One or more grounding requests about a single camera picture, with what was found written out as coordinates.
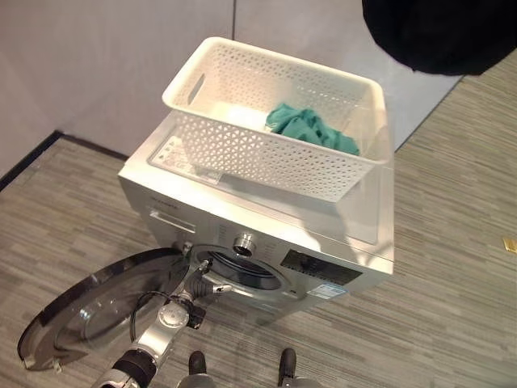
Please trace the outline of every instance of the green towel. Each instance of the green towel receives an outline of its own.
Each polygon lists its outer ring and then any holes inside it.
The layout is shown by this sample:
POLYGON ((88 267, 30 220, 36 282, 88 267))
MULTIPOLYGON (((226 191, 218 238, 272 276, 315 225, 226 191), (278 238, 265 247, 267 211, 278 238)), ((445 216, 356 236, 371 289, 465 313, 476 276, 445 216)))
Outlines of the green towel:
POLYGON ((359 155, 354 139, 325 125, 312 109, 298 110, 281 103, 267 116, 266 125, 273 133, 359 155))

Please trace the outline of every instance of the washing machine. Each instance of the washing machine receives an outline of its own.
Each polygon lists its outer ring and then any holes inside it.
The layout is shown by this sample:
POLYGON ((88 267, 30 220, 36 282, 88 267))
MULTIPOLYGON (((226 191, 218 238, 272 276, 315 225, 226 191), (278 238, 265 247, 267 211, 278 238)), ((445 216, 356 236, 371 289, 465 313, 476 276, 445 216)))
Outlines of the washing machine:
POLYGON ((393 168, 332 203, 189 164, 175 112, 125 163, 120 182, 161 247, 213 262, 208 279, 278 318, 380 283, 393 271, 393 168))
POLYGON ((45 307, 19 341, 27 369, 59 369, 109 342, 127 330, 143 292, 172 292, 206 259, 205 277, 233 286, 220 298, 262 322, 392 274, 392 163, 331 203, 190 165, 175 122, 173 111, 119 173, 157 249, 99 270, 45 307))

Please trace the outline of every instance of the baseboard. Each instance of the baseboard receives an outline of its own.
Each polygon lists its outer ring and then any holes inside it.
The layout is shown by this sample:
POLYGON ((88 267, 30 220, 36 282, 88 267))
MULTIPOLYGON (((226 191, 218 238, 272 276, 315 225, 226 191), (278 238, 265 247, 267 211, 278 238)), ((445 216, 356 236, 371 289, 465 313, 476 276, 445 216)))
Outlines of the baseboard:
POLYGON ((54 131, 48 135, 34 150, 29 152, 22 160, 11 168, 2 178, 0 178, 0 191, 6 188, 9 183, 16 179, 27 167, 31 165, 38 157, 46 151, 48 147, 54 144, 57 139, 63 136, 63 132, 54 131))
POLYGON ((22 160, 20 160, 16 165, 11 168, 2 178, 0 178, 0 191, 6 188, 9 183, 16 179, 18 175, 20 175, 27 167, 29 167, 32 162, 34 162, 38 157, 46 151, 52 144, 54 144, 57 139, 66 139, 67 141, 71 141, 75 144, 79 144, 80 146, 89 148, 91 150, 95 150, 102 154, 106 154, 113 158, 117 158, 119 160, 127 160, 128 157, 120 152, 116 152, 113 150, 109 150, 106 147, 102 147, 101 145, 97 145, 92 143, 91 141, 81 139, 79 137, 75 137, 72 135, 67 135, 62 131, 56 130, 48 135, 39 145, 36 146, 34 150, 29 152, 27 156, 25 156, 22 160))
POLYGON ((110 150, 110 149, 108 149, 106 147, 102 147, 101 145, 92 143, 91 141, 81 139, 80 137, 75 137, 75 136, 72 136, 72 135, 67 135, 66 133, 63 133, 61 135, 61 137, 63 137, 64 139, 66 139, 68 141, 71 141, 71 142, 73 142, 75 144, 79 144, 80 146, 89 148, 90 150, 100 152, 101 154, 105 154, 105 155, 111 156, 113 158, 122 160, 124 162, 126 160, 128 160, 128 156, 127 155, 121 154, 120 152, 116 152, 114 150, 110 150))

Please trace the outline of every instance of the white plastic basket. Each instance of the white plastic basket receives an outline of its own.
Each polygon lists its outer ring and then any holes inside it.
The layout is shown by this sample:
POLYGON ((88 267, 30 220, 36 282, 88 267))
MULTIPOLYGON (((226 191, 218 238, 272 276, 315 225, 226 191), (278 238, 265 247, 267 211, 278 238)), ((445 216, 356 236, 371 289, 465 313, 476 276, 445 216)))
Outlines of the white plastic basket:
POLYGON ((380 86, 366 78, 223 38, 208 38, 163 93, 188 162, 338 201, 392 153, 380 86), (279 103, 312 108, 360 156, 269 133, 279 103))

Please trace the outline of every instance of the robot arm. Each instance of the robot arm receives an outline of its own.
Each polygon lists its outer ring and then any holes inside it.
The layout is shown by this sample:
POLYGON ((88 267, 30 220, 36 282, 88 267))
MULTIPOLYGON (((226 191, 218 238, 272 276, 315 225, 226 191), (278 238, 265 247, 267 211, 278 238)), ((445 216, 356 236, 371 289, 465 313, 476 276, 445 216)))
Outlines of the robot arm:
POLYGON ((231 285, 214 285, 203 279, 210 263, 204 261, 185 281, 183 290, 162 306, 154 323, 133 341, 128 351, 92 388, 146 388, 169 356, 172 341, 186 326, 197 329, 205 311, 192 303, 198 297, 224 293, 231 285))

